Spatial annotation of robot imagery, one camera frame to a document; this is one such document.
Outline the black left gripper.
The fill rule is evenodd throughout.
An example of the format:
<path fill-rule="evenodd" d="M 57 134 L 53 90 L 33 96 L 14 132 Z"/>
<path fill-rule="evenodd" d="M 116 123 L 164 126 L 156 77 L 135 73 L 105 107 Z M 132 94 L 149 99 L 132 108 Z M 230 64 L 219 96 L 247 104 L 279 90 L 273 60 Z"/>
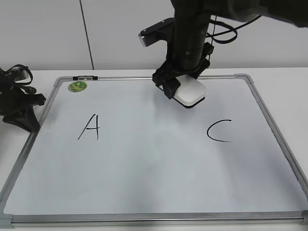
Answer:
<path fill-rule="evenodd" d="M 20 86 L 10 80 L 0 80 L 0 115 L 4 116 L 4 123 L 27 132 L 39 131 L 40 124 L 31 106 L 42 106 L 45 101 L 43 94 L 36 94 L 33 87 Z"/>

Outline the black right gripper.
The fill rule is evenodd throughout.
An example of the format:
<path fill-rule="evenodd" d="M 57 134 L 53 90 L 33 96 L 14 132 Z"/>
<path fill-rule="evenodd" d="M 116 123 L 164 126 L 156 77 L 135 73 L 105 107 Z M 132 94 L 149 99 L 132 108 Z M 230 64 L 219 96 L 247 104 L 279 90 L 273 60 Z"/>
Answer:
<path fill-rule="evenodd" d="M 162 88 L 164 95 L 168 99 L 172 99 L 180 87 L 177 77 L 182 75 L 192 75 L 197 79 L 200 74 L 210 66 L 208 56 L 214 51 L 214 46 L 205 43 L 203 48 L 195 54 L 185 53 L 176 56 L 173 52 L 171 57 L 167 57 L 166 61 L 153 74 L 153 82 L 157 87 Z"/>

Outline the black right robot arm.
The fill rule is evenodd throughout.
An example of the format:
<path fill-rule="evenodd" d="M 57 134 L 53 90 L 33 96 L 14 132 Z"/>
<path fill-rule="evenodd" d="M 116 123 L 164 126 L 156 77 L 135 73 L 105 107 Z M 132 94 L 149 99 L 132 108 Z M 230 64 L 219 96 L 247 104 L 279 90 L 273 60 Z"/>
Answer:
<path fill-rule="evenodd" d="M 245 26 L 260 17 L 269 17 L 295 25 L 308 26 L 306 0 L 173 0 L 174 16 L 140 34 L 148 44 L 167 42 L 165 62 L 153 74 L 153 82 L 173 98 L 180 87 L 176 79 L 188 74 L 198 78 L 209 67 L 207 56 L 214 47 L 205 41 L 226 44 L 237 38 L 237 28 L 212 20 L 212 16 L 243 22 Z"/>

